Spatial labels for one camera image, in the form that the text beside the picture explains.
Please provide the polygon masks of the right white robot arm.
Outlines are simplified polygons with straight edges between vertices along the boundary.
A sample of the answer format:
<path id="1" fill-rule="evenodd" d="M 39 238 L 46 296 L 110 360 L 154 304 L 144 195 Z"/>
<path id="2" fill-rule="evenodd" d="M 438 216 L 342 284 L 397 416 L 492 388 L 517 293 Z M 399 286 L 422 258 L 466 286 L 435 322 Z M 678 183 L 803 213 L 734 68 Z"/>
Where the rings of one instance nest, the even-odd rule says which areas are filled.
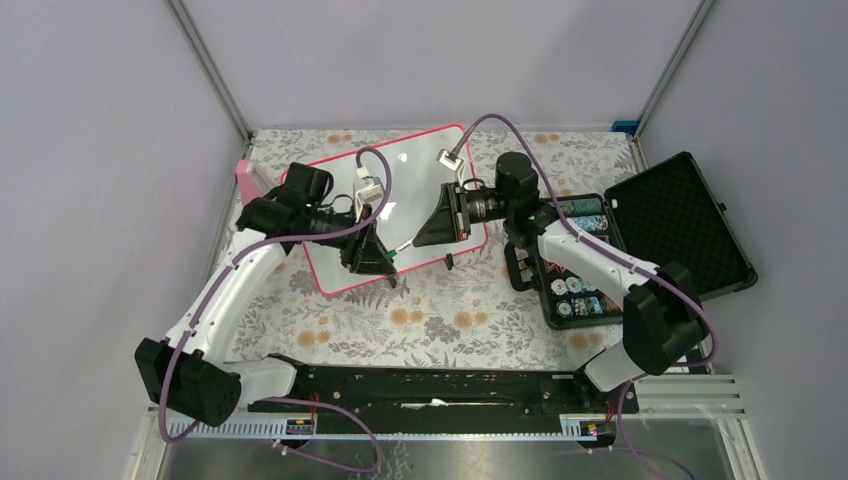
<path id="1" fill-rule="evenodd" d="M 500 220 L 509 240 L 563 266 L 607 295 L 623 313 L 623 334 L 574 374 L 575 402 L 597 412 L 613 390 L 642 375 L 658 376 L 709 334 L 691 273 L 630 256 L 566 218 L 559 201 L 541 197 L 538 162 L 508 152 L 496 161 L 495 183 L 468 190 L 445 183 L 436 208 L 412 240 L 414 247 L 458 243 L 474 224 Z"/>

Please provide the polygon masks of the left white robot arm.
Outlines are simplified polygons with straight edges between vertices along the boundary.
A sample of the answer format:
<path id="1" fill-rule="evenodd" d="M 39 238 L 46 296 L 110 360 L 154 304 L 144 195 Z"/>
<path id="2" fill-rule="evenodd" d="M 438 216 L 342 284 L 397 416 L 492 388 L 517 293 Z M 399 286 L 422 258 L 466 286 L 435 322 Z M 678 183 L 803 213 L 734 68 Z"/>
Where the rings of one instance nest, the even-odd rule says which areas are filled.
<path id="1" fill-rule="evenodd" d="M 217 427 L 234 411 L 269 397 L 288 411 L 307 404 L 311 387 L 294 361 L 268 356 L 228 364 L 225 357 L 258 288 L 296 244 L 337 249 L 352 273 L 395 274 L 376 234 L 392 181 L 363 165 L 355 174 L 353 205 L 345 212 L 325 203 L 333 175 L 300 163 L 289 167 L 282 184 L 244 204 L 223 263 L 199 297 L 163 339 L 145 338 L 136 348 L 147 394 L 162 411 Z"/>

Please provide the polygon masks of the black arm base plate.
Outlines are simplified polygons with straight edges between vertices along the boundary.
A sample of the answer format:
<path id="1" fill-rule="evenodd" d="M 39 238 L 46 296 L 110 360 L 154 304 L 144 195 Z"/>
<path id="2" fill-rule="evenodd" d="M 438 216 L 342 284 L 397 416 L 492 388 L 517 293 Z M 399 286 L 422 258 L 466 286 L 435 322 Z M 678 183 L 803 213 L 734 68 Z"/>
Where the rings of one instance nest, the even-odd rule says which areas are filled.
<path id="1" fill-rule="evenodd" d="M 350 412 L 381 435 L 533 435 L 560 432 L 563 415 L 600 419 L 639 410 L 635 391 L 593 393 L 569 372 L 388 367 L 297 368 L 295 404 L 260 400 L 251 412 L 303 413 L 322 435 L 359 432 Z"/>

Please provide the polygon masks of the pink framed whiteboard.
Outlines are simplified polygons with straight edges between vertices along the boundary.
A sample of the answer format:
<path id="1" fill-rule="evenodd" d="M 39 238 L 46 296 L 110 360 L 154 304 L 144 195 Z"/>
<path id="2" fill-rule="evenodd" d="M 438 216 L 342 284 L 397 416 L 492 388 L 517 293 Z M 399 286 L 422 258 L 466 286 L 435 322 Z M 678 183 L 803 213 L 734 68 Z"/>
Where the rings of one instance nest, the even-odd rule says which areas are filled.
<path id="1" fill-rule="evenodd" d="M 376 222 L 376 232 L 387 249 L 391 250 L 411 239 L 434 210 L 443 183 L 453 181 L 455 174 L 437 162 L 441 150 L 451 149 L 463 136 L 459 124 L 449 124 L 416 134 L 407 135 L 376 146 L 392 171 L 389 201 Z M 453 244 L 413 247 L 402 250 L 393 258 L 400 273 L 442 261 L 448 254 L 459 256 L 482 248 L 489 240 L 482 224 L 471 227 L 470 236 Z M 336 295 L 368 283 L 383 280 L 383 275 L 353 274 L 340 263 L 336 249 L 307 243 L 307 261 L 319 291 Z"/>

